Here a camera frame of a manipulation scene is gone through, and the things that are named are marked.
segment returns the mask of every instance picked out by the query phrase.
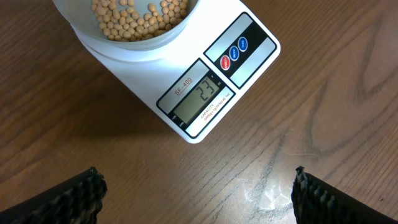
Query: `scale display screen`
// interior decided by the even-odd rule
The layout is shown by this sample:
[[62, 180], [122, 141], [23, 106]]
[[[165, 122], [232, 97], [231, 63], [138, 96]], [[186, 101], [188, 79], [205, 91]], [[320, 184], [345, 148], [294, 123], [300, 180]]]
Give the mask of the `scale display screen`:
[[198, 58], [156, 104], [194, 139], [234, 96], [235, 92]]
[[188, 124], [199, 110], [219, 91], [220, 88], [208, 77], [205, 77], [174, 110], [175, 115]]

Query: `scale platform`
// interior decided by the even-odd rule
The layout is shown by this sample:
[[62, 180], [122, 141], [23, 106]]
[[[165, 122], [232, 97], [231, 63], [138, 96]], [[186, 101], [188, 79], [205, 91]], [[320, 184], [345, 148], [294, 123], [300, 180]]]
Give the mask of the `scale platform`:
[[155, 49], [122, 49], [75, 32], [190, 143], [202, 141], [280, 54], [279, 41], [239, 0], [199, 1], [177, 38]]

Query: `wood grain surface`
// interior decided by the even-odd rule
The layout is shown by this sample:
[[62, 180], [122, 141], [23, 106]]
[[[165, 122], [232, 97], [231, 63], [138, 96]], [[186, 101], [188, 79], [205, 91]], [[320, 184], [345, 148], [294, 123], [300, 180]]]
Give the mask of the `wood grain surface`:
[[0, 210], [95, 166], [100, 223], [295, 223], [302, 165], [398, 220], [398, 1], [244, 3], [282, 53], [192, 145], [51, 1], [0, 0]]

